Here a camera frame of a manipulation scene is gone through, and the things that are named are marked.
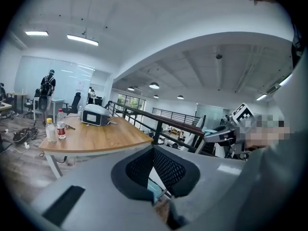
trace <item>wooden table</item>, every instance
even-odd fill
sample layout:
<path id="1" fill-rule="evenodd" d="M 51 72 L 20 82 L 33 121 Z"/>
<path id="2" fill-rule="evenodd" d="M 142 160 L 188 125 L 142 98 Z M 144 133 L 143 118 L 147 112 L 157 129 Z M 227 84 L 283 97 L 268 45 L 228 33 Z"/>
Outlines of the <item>wooden table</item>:
<path id="1" fill-rule="evenodd" d="M 11 109 L 11 107 L 12 107 L 12 106 L 11 106 L 10 104 L 1 102 L 0 111 L 7 110 L 7 109 Z"/>
<path id="2" fill-rule="evenodd" d="M 89 156 L 119 152 L 149 145 L 153 139 L 141 132 L 122 117 L 111 117 L 117 124 L 93 126 L 82 123 L 76 114 L 70 114 L 65 123 L 76 130 L 67 129 L 66 138 L 49 143 L 47 138 L 39 148 L 44 151 L 47 161 L 57 178 L 62 176 L 54 156 Z"/>
<path id="3" fill-rule="evenodd" d="M 17 97 L 21 97 L 21 113 L 24 112 L 24 97 L 27 96 L 27 94 L 24 93 L 8 93 L 8 95 L 14 96 L 14 111 L 17 113 Z"/>

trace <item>ceiling light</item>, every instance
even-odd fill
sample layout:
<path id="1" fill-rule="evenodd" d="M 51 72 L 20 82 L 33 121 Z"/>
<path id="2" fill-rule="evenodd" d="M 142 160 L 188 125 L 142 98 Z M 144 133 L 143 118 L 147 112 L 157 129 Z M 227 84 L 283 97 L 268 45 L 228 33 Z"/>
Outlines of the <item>ceiling light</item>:
<path id="1" fill-rule="evenodd" d="M 159 89 L 159 85 L 156 82 L 153 82 L 149 85 L 149 87 L 153 88 L 153 89 Z"/>
<path id="2" fill-rule="evenodd" d="M 87 43 L 87 44 L 92 44 L 92 45 L 98 46 L 98 42 L 97 41 L 93 41 L 93 40 L 90 40 L 90 39 L 81 38 L 81 37 L 77 37 L 77 36 L 73 36 L 73 35 L 69 35 L 69 34 L 67 34 L 67 38 L 68 39 L 72 39 L 72 40 L 77 40 L 77 41 L 80 41 L 80 42 L 84 42 L 84 43 Z"/>
<path id="3" fill-rule="evenodd" d="M 48 32 L 38 32 L 38 31 L 31 31 L 31 32 L 25 32 L 29 36 L 48 36 Z"/>
<path id="4" fill-rule="evenodd" d="M 266 95 L 264 94 L 264 95 L 262 95 L 261 97 L 259 97 L 258 99 L 257 99 L 257 101 L 259 101 L 259 100 L 261 100 L 261 99 L 263 99 L 263 98 L 265 98 L 266 97 Z"/>
<path id="5" fill-rule="evenodd" d="M 280 86 L 283 86 L 284 84 L 286 84 L 286 83 L 289 81 L 289 79 L 291 78 L 291 76 L 292 76 L 292 74 L 289 75 L 289 77 L 286 78 L 286 79 L 285 79 L 283 82 L 281 82 L 279 85 L 280 85 Z"/>
<path id="6" fill-rule="evenodd" d="M 92 67 L 86 67 L 86 66 L 83 66 L 83 65 L 77 65 L 78 67 L 82 67 L 82 68 L 86 68 L 86 69 L 89 69 L 89 70 L 92 70 L 92 71 L 95 71 L 94 68 Z"/>

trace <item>black mesh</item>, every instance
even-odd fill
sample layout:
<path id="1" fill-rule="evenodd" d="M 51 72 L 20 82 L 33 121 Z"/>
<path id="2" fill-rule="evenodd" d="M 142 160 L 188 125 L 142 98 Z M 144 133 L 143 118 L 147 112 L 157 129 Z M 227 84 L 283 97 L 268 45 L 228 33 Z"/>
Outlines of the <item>black mesh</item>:
<path id="1" fill-rule="evenodd" d="M 185 175 L 185 168 L 158 150 L 154 150 L 154 168 L 165 187 L 171 194 L 172 187 Z"/>
<path id="2" fill-rule="evenodd" d="M 148 178 L 152 168 L 153 149 L 128 163 L 126 167 L 126 174 L 131 180 L 147 188 Z"/>

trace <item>plastic bottle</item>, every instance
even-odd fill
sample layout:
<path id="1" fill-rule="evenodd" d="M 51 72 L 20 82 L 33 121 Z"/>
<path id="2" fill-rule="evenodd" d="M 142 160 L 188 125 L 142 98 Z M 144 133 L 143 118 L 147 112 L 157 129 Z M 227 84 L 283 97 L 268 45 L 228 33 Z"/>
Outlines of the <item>plastic bottle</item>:
<path id="1" fill-rule="evenodd" d="M 81 116 L 81 112 L 82 112 L 82 106 L 80 105 L 78 109 L 78 116 Z"/>
<path id="2" fill-rule="evenodd" d="M 46 119 L 46 135 L 47 135 L 47 140 L 49 143 L 55 143 L 57 141 L 56 139 L 56 128 L 54 124 L 52 123 L 51 118 Z"/>
<path id="3" fill-rule="evenodd" d="M 57 128 L 58 128 L 58 135 L 59 139 L 65 139 L 65 122 L 64 122 L 64 114 L 62 109 L 59 109 L 59 113 L 57 115 Z"/>

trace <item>black railing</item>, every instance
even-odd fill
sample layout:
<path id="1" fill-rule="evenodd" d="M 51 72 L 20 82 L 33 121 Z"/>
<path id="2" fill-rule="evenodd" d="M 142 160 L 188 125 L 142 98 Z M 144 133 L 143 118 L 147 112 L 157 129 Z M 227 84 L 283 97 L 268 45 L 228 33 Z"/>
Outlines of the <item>black railing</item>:
<path id="1" fill-rule="evenodd" d="M 162 110 L 153 108 L 152 114 L 157 116 L 163 116 L 166 118 L 169 118 L 174 121 L 178 121 L 184 124 L 193 125 L 196 126 L 198 121 L 200 120 L 200 117 L 192 116 L 192 115 L 185 115 L 177 112 L 172 112 L 168 110 Z"/>
<path id="2" fill-rule="evenodd" d="M 120 110 L 120 109 L 116 108 L 116 105 L 119 106 L 119 107 L 123 107 L 123 110 Z M 168 140 L 176 142 L 180 146 L 184 146 L 184 147 L 188 148 L 189 152 L 194 153 L 196 151 L 197 147 L 199 146 L 200 142 L 202 141 L 203 136 L 204 136 L 204 133 L 202 132 L 201 128 L 198 128 L 198 127 L 193 126 L 191 124 L 187 124 L 187 123 L 184 123 L 184 122 L 179 122 L 179 121 L 176 121 L 176 120 L 173 120 L 173 119 L 169 119 L 169 118 L 166 118 L 166 117 L 163 117 L 163 116 L 154 115 L 154 114 L 148 113 L 148 112 L 143 111 L 143 110 L 138 110 L 138 109 L 135 109 L 135 108 L 131 108 L 131 107 L 123 105 L 121 103 L 116 103 L 116 102 L 113 102 L 113 101 L 109 101 L 108 104 L 105 106 L 105 108 L 110 111 L 112 116 L 114 116 L 114 115 L 120 116 L 119 114 L 122 114 L 123 118 L 125 118 L 127 116 L 127 117 L 129 117 L 129 119 L 132 119 L 135 122 L 138 122 L 141 125 L 143 125 L 144 127 L 148 128 L 149 130 L 155 132 L 155 135 L 154 135 L 154 138 L 153 138 L 153 140 L 154 140 L 153 144 L 158 144 L 159 137 L 163 136 L 163 137 L 167 138 Z M 142 123 L 141 121 L 138 121 L 136 119 L 136 117 L 135 118 L 131 117 L 131 115 L 133 115 L 133 116 L 142 115 L 142 116 L 148 117 L 150 119 L 156 120 L 157 121 L 157 126 L 156 126 L 156 128 L 152 128 L 152 127 Z M 198 141 L 197 142 L 195 142 L 195 139 L 194 139 L 193 144 L 195 144 L 195 146 L 191 146 L 191 145 L 185 144 L 182 141 L 179 141 L 179 140 L 177 140 L 177 139 L 175 139 L 173 137 L 170 137 L 170 136 L 164 134 L 162 132 L 162 124 L 163 123 L 167 124 L 167 125 L 170 125 L 172 127 L 184 130 L 186 132 L 194 134 L 195 135 L 195 139 L 198 137 Z M 206 153 L 206 152 L 203 153 L 203 154 L 209 155 L 209 156 L 213 156 L 212 154 L 209 154 L 209 153 Z"/>

